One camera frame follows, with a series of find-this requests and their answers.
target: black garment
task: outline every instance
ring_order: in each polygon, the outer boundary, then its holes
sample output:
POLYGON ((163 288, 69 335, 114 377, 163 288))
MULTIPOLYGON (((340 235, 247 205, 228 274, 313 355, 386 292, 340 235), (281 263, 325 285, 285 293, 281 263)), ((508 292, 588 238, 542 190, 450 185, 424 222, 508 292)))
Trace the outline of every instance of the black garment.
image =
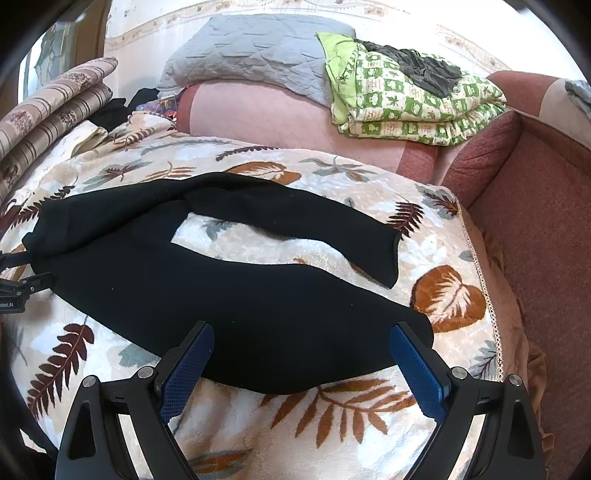
POLYGON ((140 88, 127 106, 129 114, 135 112, 135 109, 140 105, 152 102, 158 99, 158 89, 156 88, 140 88))
POLYGON ((142 88, 137 91, 128 106, 125 106, 124 98, 113 98, 103 108, 98 109, 88 117, 88 120, 110 132, 114 128, 124 124, 138 106, 156 100, 157 98, 157 89, 142 88))
POLYGON ((361 43, 367 51, 377 51, 396 61, 400 65, 402 73, 410 78, 416 86, 439 98, 450 96, 456 83, 462 78, 462 72, 458 67, 431 57, 421 57, 416 50, 406 48, 399 50, 390 45, 356 41, 361 43))
POLYGON ((339 202, 229 173, 48 202, 22 241, 33 270, 55 275, 55 293, 156 355, 209 322, 216 346, 203 376, 227 385, 293 393, 389 367, 397 320, 433 344, 425 315, 319 268, 223 261, 172 244, 189 212, 324 241, 387 287, 398 276, 399 231, 339 202))
POLYGON ((113 98, 104 107, 99 108, 88 120, 97 127, 103 127, 110 132, 114 128, 124 124, 129 116, 129 110, 125 106, 124 98, 113 98))

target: sofa cushion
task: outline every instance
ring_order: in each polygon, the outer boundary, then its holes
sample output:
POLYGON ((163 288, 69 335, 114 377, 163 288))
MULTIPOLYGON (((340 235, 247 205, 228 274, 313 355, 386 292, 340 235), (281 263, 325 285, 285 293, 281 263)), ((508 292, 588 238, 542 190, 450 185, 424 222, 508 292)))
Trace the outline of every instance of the sofa cushion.
POLYGON ((341 135, 327 108, 255 82, 211 80, 189 87, 180 99, 177 128, 201 137, 324 151, 422 183, 430 182, 437 156, 433 145, 341 135))
POLYGON ((521 120, 514 111, 503 113, 458 151, 440 147, 436 160, 439 178, 469 207, 495 177, 521 136, 521 120))

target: metal screw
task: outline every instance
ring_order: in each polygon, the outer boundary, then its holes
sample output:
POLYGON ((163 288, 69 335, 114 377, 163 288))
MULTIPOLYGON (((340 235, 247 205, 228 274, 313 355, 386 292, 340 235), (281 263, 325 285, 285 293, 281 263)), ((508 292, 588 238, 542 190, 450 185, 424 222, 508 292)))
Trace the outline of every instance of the metal screw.
POLYGON ((86 377, 82 381, 82 385, 84 385, 85 387, 92 387, 95 383, 96 383, 96 378, 93 377, 92 375, 86 377))
POLYGON ((154 369, 152 367, 142 367, 138 370, 138 377, 140 378, 149 378, 154 373, 154 369))
POLYGON ((468 372, 465 368, 462 367, 453 367, 452 368, 452 375, 456 377, 458 380, 464 380, 468 376, 468 372))
POLYGON ((516 387, 520 387, 523 384, 523 380, 521 379, 521 377, 515 374, 509 375, 509 381, 516 387))

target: grey cloth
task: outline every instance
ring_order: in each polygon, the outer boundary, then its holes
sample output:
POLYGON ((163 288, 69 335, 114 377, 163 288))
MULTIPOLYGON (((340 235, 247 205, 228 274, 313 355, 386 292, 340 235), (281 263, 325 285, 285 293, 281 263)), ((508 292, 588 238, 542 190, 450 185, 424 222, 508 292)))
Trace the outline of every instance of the grey cloth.
POLYGON ((168 59, 158 90, 170 95, 202 80, 252 80, 330 107, 330 81, 316 32, 355 37, 353 27, 322 17, 216 15, 168 59))
POLYGON ((416 50, 397 49, 390 45, 377 45, 370 41, 357 40, 367 51, 376 51, 393 59, 400 65, 400 71, 410 78, 417 87, 444 98, 452 94, 456 83, 462 78, 459 67, 445 61, 422 56, 416 50))
POLYGON ((584 80, 567 80, 564 88, 572 102, 591 120, 591 86, 584 80))

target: fleece blanket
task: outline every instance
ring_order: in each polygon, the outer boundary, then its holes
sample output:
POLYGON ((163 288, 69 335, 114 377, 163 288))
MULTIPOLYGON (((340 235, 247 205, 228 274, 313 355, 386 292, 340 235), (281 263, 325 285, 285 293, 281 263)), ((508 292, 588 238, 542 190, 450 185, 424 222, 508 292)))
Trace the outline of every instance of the fleece blanket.
MULTIPOLYGON (((398 282, 385 288, 322 242, 278 237, 194 214, 179 227, 173 242, 223 260, 298 262, 322 268, 425 313, 435 331, 434 348, 449 365, 463 365, 488 380, 505 376, 495 308, 456 198, 444 188, 338 155, 192 137, 177 132, 167 119, 136 112, 129 124, 97 147, 64 158, 42 178, 31 177, 27 198, 15 197, 22 201, 15 205, 20 211, 0 249, 22 251, 22 237, 32 231, 47 202, 210 171, 257 176, 307 190, 403 231, 398 282)), ((26 266, 3 276, 18 280, 31 274, 26 266)), ((56 445, 86 375, 102 381, 128 378, 158 361, 50 291, 32 295, 27 311, 8 316, 4 328, 12 344, 18 388, 56 445)), ((201 480, 393 480, 403 479, 435 423, 423 416, 394 366, 277 397, 201 379, 184 413, 169 426, 201 480)), ((481 427, 478 418, 452 480, 462 478, 481 427)), ((124 417, 123 428, 139 477, 150 478, 129 418, 124 417)))
POLYGON ((468 72, 448 97, 416 86, 393 59, 345 35, 318 33, 334 102, 333 123, 351 137, 456 145, 504 111, 503 92, 468 72))

